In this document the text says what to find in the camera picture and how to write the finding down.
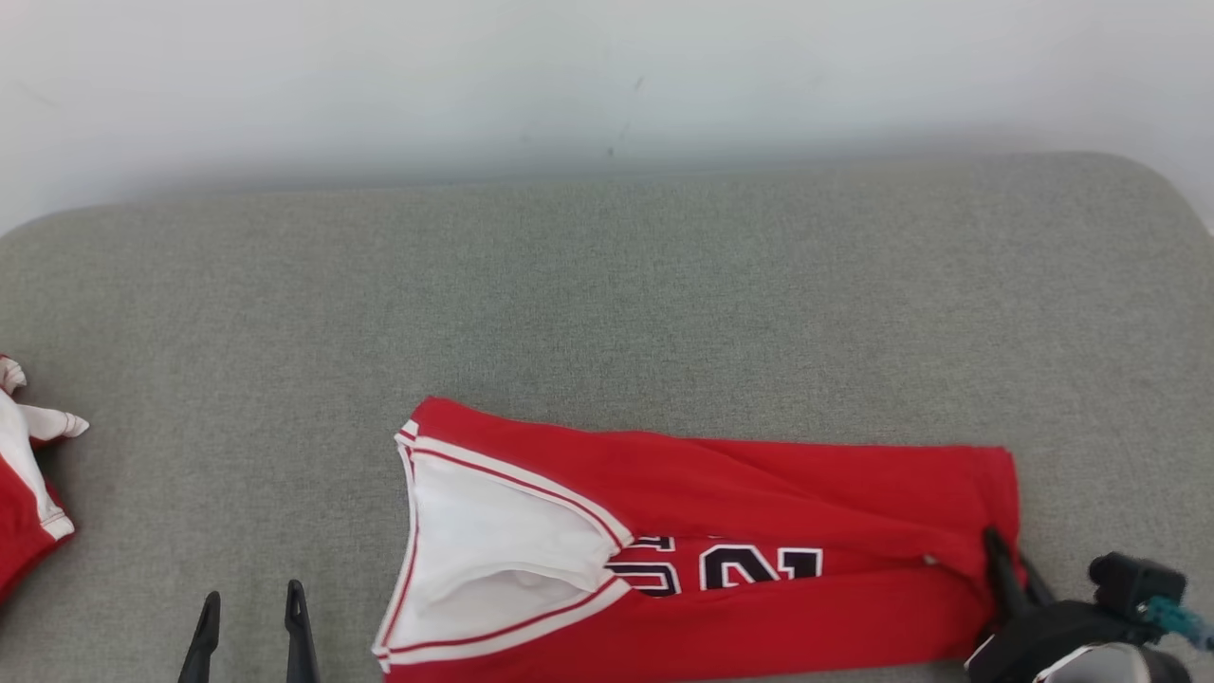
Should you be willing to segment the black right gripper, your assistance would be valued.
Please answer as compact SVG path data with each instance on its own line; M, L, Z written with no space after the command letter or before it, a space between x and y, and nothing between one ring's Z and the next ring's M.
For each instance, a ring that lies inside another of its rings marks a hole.
M1054 602L1036 567L1021 560L1021 569L1023 584L1002 533L986 527L985 574L995 602L994 622L1006 625L968 658L968 681L1032 682L1080 647L1138 639L1139 625L1130 619L1114 617L1089 602Z

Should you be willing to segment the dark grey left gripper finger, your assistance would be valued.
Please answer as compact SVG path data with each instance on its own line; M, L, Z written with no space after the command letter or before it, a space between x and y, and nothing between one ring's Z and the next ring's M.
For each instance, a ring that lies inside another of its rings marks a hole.
M314 639L310 621L304 584L290 580L287 584L285 602L287 628L287 683L320 682L320 666L314 650Z
M178 683L208 683L212 653L219 647L221 625L221 596L211 591L203 602L195 628L186 651Z

